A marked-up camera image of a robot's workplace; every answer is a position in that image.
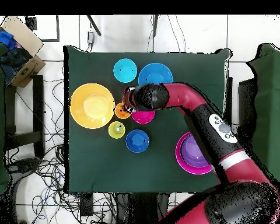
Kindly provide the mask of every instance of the table surface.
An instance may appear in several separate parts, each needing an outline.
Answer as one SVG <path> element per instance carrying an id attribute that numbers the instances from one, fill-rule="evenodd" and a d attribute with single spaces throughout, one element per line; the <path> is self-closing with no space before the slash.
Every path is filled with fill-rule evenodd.
<path id="1" fill-rule="evenodd" d="M 179 53 L 86 53 L 68 46 L 69 99 L 76 88 L 85 83 L 99 83 L 112 94 L 115 103 L 122 101 L 123 89 L 138 84 L 141 69 L 151 62 L 168 66 L 175 82 L 197 86 L 219 109 L 223 108 L 225 61 L 230 52 L 217 54 Z M 114 64 L 133 60 L 138 69 L 135 80 L 121 83 L 113 75 Z M 121 121 L 125 135 L 113 139 L 109 124 Z M 149 147 L 143 153 L 132 153 L 125 145 L 127 134 L 135 129 L 149 136 Z M 69 114 L 69 191 L 70 192 L 200 192 L 218 183 L 214 172 L 193 175 L 176 161 L 175 147 L 188 132 L 178 109 L 157 111 L 152 122 L 137 124 L 131 117 L 120 120 L 116 115 L 99 129 L 78 125 Z"/>

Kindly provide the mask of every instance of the pink bowl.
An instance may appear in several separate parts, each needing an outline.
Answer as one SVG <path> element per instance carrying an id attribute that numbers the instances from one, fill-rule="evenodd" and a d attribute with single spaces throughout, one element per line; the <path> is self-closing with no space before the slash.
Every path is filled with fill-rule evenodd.
<path id="1" fill-rule="evenodd" d="M 132 118 L 138 124 L 148 124 L 154 118 L 156 112 L 155 111 L 137 111 L 136 113 L 132 113 Z"/>
<path id="2" fill-rule="evenodd" d="M 184 134 L 177 142 L 176 148 L 175 148 L 175 156 L 176 160 L 179 163 L 179 165 L 188 173 L 191 174 L 205 174 L 209 173 L 212 170 L 212 167 L 210 165 L 205 167 L 194 167 L 189 164 L 187 164 L 184 159 L 181 157 L 181 145 L 183 144 L 183 141 L 191 135 L 191 132 L 187 132 Z"/>

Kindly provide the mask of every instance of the pink cup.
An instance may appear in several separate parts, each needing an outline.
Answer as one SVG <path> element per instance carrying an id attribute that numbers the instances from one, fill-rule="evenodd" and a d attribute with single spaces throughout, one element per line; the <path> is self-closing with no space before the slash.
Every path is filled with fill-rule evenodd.
<path id="1" fill-rule="evenodd" d="M 155 116 L 155 111 L 137 111 L 136 113 L 132 113 L 132 118 L 138 124 L 148 124 L 152 121 Z"/>

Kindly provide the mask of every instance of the white floor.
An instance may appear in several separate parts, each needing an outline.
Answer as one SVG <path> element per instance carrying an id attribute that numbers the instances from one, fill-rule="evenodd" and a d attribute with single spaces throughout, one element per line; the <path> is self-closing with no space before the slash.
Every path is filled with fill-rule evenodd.
<path id="1" fill-rule="evenodd" d="M 186 50 L 188 53 L 212 53 L 220 48 L 229 48 L 233 52 L 233 57 L 229 63 L 229 76 L 233 77 L 233 116 L 232 122 L 238 124 L 239 114 L 237 109 L 237 86 L 240 81 L 250 79 L 253 73 L 245 64 L 256 55 L 257 47 L 261 43 L 274 43 L 280 48 L 280 16 L 275 15 L 177 15 L 179 25 L 175 15 L 161 15 L 157 26 L 155 37 L 155 52 L 165 53 L 168 51 Z M 149 35 L 152 31 L 151 15 L 114 15 L 114 16 L 93 16 L 102 35 L 99 37 L 95 33 L 93 52 L 143 52 L 148 49 Z M 38 30 L 35 33 L 41 39 L 56 39 L 55 16 L 37 16 Z M 38 52 L 38 56 L 46 62 L 46 66 L 40 71 L 44 76 L 44 101 L 53 109 L 52 119 L 56 121 L 62 113 L 63 106 L 52 94 L 54 90 L 56 98 L 64 102 L 63 96 L 63 51 L 62 46 L 73 45 L 86 50 L 88 48 L 87 35 L 90 30 L 90 22 L 87 16 L 59 16 L 59 43 L 44 43 Z M 152 51 L 152 42 L 149 43 L 149 51 Z M 32 86 L 31 82 L 24 89 L 18 88 L 25 103 L 32 109 Z M 17 96 L 16 99 L 16 131 L 23 133 L 32 131 L 33 113 L 27 108 L 24 102 Z M 49 133 L 55 133 L 54 123 L 51 121 L 51 110 L 45 106 L 45 126 L 46 138 L 50 138 Z M 64 127 L 63 115 L 58 120 L 58 126 Z M 55 144 L 61 144 L 63 139 L 56 135 L 53 137 Z M 46 149 L 53 146 L 52 140 L 45 143 Z M 33 146 L 26 145 L 20 147 L 20 152 L 15 159 L 33 157 Z M 33 209 L 39 204 L 38 195 L 44 196 L 47 186 L 36 174 L 24 179 L 17 192 L 17 214 L 19 219 L 27 220 L 30 224 L 36 217 Z M 190 194 L 177 194 L 177 201 L 181 202 Z M 103 195 L 96 194 L 95 199 L 103 198 Z M 100 209 L 105 199 L 96 202 L 96 208 Z M 41 219 L 36 219 L 35 224 L 48 224 L 48 221 L 58 211 L 58 204 L 53 201 L 48 203 L 42 211 Z M 52 218 L 51 224 L 79 224 L 72 213 L 66 209 L 60 209 Z"/>

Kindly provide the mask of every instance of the orange cup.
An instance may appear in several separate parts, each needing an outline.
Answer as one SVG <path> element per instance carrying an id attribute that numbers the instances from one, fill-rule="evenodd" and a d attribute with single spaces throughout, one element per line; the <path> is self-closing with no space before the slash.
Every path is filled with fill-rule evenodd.
<path id="1" fill-rule="evenodd" d="M 116 108 L 115 108 L 115 115 L 118 117 L 118 118 L 120 118 L 120 119 L 122 119 L 122 120 L 125 120 L 126 118 L 128 118 L 129 116 L 130 116 L 130 113 L 127 113 L 126 111 L 124 111 L 123 110 L 123 103 L 121 102 L 121 103 L 118 103 L 117 105 L 116 105 Z"/>

